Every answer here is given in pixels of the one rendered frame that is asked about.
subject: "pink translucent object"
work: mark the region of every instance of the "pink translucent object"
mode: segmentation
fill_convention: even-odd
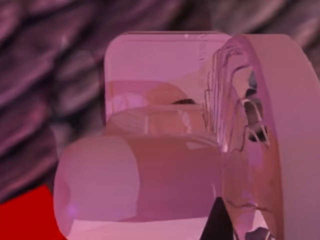
[[[320,239],[320,88],[288,36],[126,33],[104,64],[105,131],[56,173],[66,238],[199,240],[222,197],[240,240]]]

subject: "blurred background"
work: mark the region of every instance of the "blurred background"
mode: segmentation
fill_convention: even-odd
[[[1,0],[0,203],[52,187],[61,150],[103,129],[110,40],[209,30],[287,34],[320,76],[320,0]]]

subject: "red object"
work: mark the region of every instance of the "red object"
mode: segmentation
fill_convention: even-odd
[[[0,239],[4,240],[65,240],[46,186],[0,204],[0,228]]]

